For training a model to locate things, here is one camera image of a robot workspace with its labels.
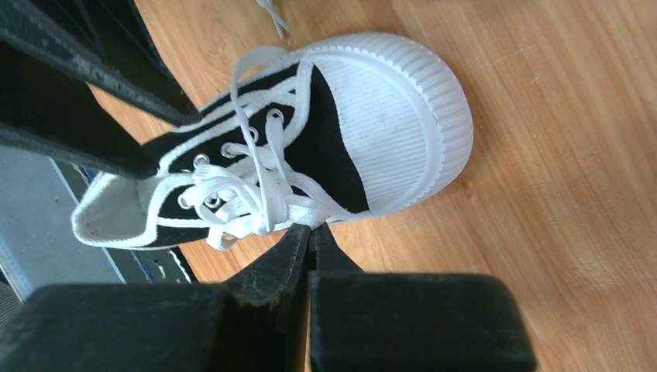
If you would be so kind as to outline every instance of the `sneaker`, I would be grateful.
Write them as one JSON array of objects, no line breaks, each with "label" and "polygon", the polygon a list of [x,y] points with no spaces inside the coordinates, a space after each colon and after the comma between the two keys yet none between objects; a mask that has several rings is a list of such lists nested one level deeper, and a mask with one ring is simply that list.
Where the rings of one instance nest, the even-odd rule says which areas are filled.
[{"label": "sneaker", "polygon": [[[254,65],[264,68],[239,82]],[[72,216],[82,243],[159,249],[207,238],[224,250],[292,223],[388,215],[453,181],[473,145],[454,73],[385,33],[253,50],[201,113],[144,145],[160,159],[157,175],[96,177]]]}]

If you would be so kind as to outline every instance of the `black canvas upper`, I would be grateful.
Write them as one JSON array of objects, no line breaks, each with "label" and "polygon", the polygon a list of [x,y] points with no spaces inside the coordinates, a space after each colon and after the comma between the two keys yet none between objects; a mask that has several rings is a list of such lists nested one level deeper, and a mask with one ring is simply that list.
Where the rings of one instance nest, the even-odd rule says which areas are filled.
[{"label": "black canvas upper", "polygon": [[[240,94],[250,91],[272,88],[274,85],[296,74],[298,64],[255,80],[239,89]],[[362,181],[351,157],[342,141],[339,118],[331,89],[322,76],[321,71],[315,67],[312,71],[310,111],[308,122],[299,137],[285,149],[285,161],[292,169],[305,174],[317,181],[331,197],[344,209],[351,213],[364,212],[369,209]],[[212,110],[229,102],[230,97],[219,99],[207,108],[201,110],[208,115]],[[267,113],[271,109],[279,109],[284,114],[284,127],[287,127],[293,114],[294,107],[272,103],[249,118],[249,125],[255,128],[259,135],[257,146],[267,143],[264,125]],[[198,134],[209,130],[214,125],[232,118],[234,112],[216,119],[212,123],[187,133],[167,133],[144,145],[147,153],[153,158],[160,159],[174,147],[191,140]],[[220,154],[223,143],[244,143],[242,131],[236,128],[221,136],[209,139],[175,159],[170,167],[170,173],[183,170],[192,170],[194,157],[199,153],[209,156],[210,163],[221,167],[228,167],[244,156],[228,159]],[[159,217],[168,219],[198,219],[194,209],[182,209],[177,197],[187,186],[175,189],[162,205]],[[208,229],[182,229],[166,226],[157,226],[158,238],[149,246],[169,246],[187,241],[203,239],[208,235]]]}]

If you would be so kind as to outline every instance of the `wooden floor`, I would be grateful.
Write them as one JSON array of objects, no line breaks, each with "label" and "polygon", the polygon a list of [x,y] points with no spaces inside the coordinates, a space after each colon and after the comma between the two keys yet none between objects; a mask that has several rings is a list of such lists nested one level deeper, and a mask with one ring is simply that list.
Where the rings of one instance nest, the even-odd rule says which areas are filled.
[{"label": "wooden floor", "polygon": [[[376,30],[433,49],[473,110],[470,163],[421,205],[334,226],[341,247],[372,271],[499,277],[542,370],[657,371],[655,0],[278,0],[294,28],[284,42],[255,0],[138,3],[197,105],[264,44]],[[167,129],[98,97],[140,141]],[[184,252],[221,281],[279,237]]]}]

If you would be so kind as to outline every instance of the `white shoelace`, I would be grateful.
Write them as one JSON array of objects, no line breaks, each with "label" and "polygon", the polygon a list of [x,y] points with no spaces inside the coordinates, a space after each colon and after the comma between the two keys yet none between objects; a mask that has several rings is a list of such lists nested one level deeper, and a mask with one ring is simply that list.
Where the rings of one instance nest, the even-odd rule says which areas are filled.
[{"label": "white shoelace", "polygon": [[[303,184],[305,176],[294,172],[285,162],[283,113],[276,109],[267,113],[267,145],[257,147],[249,118],[238,101],[238,83],[244,72],[286,53],[284,49],[272,46],[258,48],[240,58],[233,70],[230,99],[246,145],[225,143],[221,150],[227,157],[247,156],[253,161],[254,171],[239,177],[224,167],[196,164],[192,174],[194,186],[178,199],[181,206],[193,207],[199,218],[208,223],[208,244],[217,250],[226,250],[237,239],[249,234],[267,235],[287,228],[291,223],[316,228],[329,217],[325,204],[292,191],[291,183]],[[309,104],[309,98],[303,102]],[[309,195],[317,194],[313,190],[304,191]],[[217,205],[219,201],[225,203],[213,212],[208,204]]]},{"label": "white shoelace", "polygon": [[278,31],[278,36],[283,39],[285,37],[285,31],[290,32],[290,26],[283,20],[283,18],[276,12],[276,9],[273,8],[273,0],[257,0],[258,5],[263,7],[271,15],[273,24],[276,26],[276,31]]}]

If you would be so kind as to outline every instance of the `white rubber sole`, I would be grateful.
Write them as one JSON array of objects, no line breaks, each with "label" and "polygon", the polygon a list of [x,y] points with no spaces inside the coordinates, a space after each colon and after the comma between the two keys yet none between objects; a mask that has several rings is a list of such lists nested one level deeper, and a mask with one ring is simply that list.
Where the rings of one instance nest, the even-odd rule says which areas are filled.
[{"label": "white rubber sole", "polygon": [[386,33],[337,36],[288,56],[327,53],[362,59],[387,77],[414,106],[425,137],[427,159],[421,176],[403,197],[373,215],[422,202],[458,177],[472,151],[473,120],[461,84],[440,57],[413,40]]}]

